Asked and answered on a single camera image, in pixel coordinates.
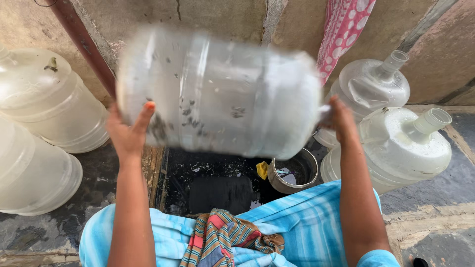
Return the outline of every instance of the blue striped fabric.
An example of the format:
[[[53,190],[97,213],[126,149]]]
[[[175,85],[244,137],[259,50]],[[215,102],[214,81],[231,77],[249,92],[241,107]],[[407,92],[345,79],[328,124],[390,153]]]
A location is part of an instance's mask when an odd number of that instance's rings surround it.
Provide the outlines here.
[[[267,203],[237,215],[254,223],[266,235],[284,237],[282,255],[232,248],[238,267],[345,267],[340,224],[341,182],[333,181]],[[84,267],[105,267],[112,240],[115,205],[95,214],[84,228],[79,257]],[[176,267],[185,254],[196,220],[150,209],[158,267]],[[378,250],[359,267],[398,267],[394,256]]]

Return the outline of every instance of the hand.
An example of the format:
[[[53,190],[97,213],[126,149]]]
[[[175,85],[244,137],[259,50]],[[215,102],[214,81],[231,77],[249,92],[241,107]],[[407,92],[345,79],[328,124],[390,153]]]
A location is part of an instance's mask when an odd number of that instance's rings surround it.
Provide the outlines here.
[[[105,127],[111,136],[121,165],[127,162],[141,162],[145,133],[154,112],[155,103],[145,103],[135,124],[129,127],[122,122],[117,104],[112,104]]]
[[[322,124],[321,126],[335,130],[336,139],[342,144],[350,140],[359,141],[353,111],[345,106],[337,95],[330,98],[329,104],[332,106],[332,124]]]

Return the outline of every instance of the orange fingernail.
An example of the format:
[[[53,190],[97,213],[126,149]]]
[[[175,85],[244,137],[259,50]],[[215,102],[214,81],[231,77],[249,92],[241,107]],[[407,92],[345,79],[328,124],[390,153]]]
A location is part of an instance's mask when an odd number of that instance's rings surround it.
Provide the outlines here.
[[[154,109],[155,108],[155,102],[149,101],[145,103],[145,107],[148,109]]]

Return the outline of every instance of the plastic water jug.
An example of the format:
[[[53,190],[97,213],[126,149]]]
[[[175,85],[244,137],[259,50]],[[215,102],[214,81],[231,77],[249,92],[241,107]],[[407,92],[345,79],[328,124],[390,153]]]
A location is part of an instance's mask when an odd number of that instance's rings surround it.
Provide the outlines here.
[[[50,212],[74,195],[82,176],[77,158],[0,118],[0,212]]]
[[[127,43],[117,85],[127,122],[147,100],[150,145],[285,160],[310,138],[323,92],[305,52],[153,27]]]
[[[449,142],[438,132],[452,122],[432,108],[418,117],[403,107],[379,109],[358,125],[373,188],[378,194],[430,179],[445,170],[452,156]],[[338,145],[324,157],[324,182],[341,179]]]
[[[409,99],[410,88],[399,69],[408,59],[406,53],[396,50],[384,62],[375,59],[353,61],[342,69],[325,100],[338,95],[353,110],[356,123],[377,109],[402,107]],[[320,129],[314,138],[330,149],[338,145],[335,131],[330,129]]]
[[[0,115],[69,153],[109,138],[104,106],[64,58],[44,49],[8,51],[0,43]]]

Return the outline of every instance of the jug neck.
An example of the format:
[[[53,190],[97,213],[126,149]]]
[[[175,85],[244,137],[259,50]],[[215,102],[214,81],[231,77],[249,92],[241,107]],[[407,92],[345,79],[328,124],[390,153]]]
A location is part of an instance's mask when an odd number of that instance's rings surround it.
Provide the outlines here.
[[[431,108],[413,122],[408,123],[403,130],[413,141],[427,143],[433,132],[442,129],[451,122],[452,117],[449,113],[440,108]]]
[[[7,57],[9,53],[10,51],[8,51],[8,49],[2,43],[0,43],[0,60]]]
[[[409,56],[406,53],[395,50],[381,65],[374,69],[374,74],[381,80],[391,80],[394,77],[394,73],[398,71],[408,59]]]

